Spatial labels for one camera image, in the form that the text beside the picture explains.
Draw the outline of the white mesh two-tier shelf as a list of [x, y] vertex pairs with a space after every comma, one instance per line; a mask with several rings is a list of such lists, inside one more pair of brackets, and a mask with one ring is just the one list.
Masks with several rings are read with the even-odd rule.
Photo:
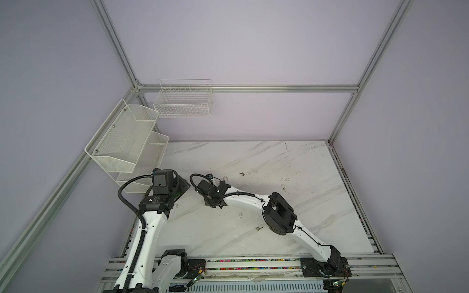
[[159, 112], [120, 100], [86, 145], [85, 153], [122, 186], [159, 168], [169, 137], [156, 131]]

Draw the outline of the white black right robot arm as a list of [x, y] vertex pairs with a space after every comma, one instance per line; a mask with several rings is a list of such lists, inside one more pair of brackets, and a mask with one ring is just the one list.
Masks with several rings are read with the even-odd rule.
[[204, 198], [206, 206], [238, 206], [259, 212], [273, 233], [288, 236], [307, 249], [310, 256], [300, 259], [304, 277], [351, 277], [348, 260], [335, 246], [323, 242], [309, 231], [295, 214], [294, 208], [278, 192], [270, 195], [253, 194], [237, 189], [223, 180], [215, 184], [212, 176], [198, 173], [193, 173], [189, 180], [195, 191]]

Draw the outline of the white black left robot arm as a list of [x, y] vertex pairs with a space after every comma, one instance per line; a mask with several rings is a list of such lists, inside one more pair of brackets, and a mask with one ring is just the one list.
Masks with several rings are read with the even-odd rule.
[[[124, 198], [123, 191], [131, 183], [145, 178], [151, 179], [152, 185], [137, 208]], [[165, 252], [158, 265], [154, 265], [156, 243], [162, 227], [167, 223], [175, 202], [188, 189], [188, 182], [176, 171], [160, 168], [122, 184], [118, 198], [135, 213], [139, 224], [136, 225], [135, 242], [125, 267], [110, 293], [166, 293], [175, 277], [187, 274], [188, 260], [184, 249]]]

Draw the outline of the aluminium cage frame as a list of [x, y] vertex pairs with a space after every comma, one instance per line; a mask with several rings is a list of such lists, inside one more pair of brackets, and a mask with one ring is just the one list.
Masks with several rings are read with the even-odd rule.
[[[212, 90], [216, 93], [351, 93], [352, 97], [348, 101], [343, 113], [341, 114], [331, 137], [327, 140], [333, 142], [339, 135], [341, 129], [346, 123], [351, 111], [357, 104], [361, 94], [370, 81], [377, 65], [382, 60], [392, 38], [394, 37], [403, 19], [412, 7], [413, 1], [400, 1], [398, 7], [392, 15], [383, 36], [381, 37], [372, 58], [368, 62], [359, 83], [356, 85], [339, 84], [304, 84], [304, 85], [214, 85]], [[131, 86], [124, 96], [125, 101], [144, 92], [157, 92], [160, 87], [151, 84], [138, 84], [136, 77], [130, 68], [130, 64], [125, 54], [122, 44], [117, 36], [116, 29], [112, 24], [111, 18], [103, 1], [91, 1], [90, 5], [96, 13], [104, 32], [111, 43], [120, 64], [124, 68], [126, 76], [129, 78]], [[1, 260], [1, 290], [4, 291], [15, 278], [18, 271], [24, 265], [31, 254], [39, 238], [49, 226], [52, 219], [60, 211], [63, 204], [67, 201], [72, 192], [72, 188], [78, 182], [79, 177], [84, 173], [85, 168], [91, 160], [90, 155], [82, 152], [73, 163], [60, 183], [55, 187], [51, 195], [46, 199], [37, 214], [28, 223], [24, 231], [19, 235], [11, 249]]]

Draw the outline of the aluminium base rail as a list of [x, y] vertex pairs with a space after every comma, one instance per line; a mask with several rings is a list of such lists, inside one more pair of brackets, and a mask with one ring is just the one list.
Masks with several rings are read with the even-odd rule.
[[97, 289], [120, 293], [410, 293], [392, 255], [347, 255], [336, 272], [306, 256], [189, 259], [180, 251], [130, 269], [125, 258], [109, 261]]

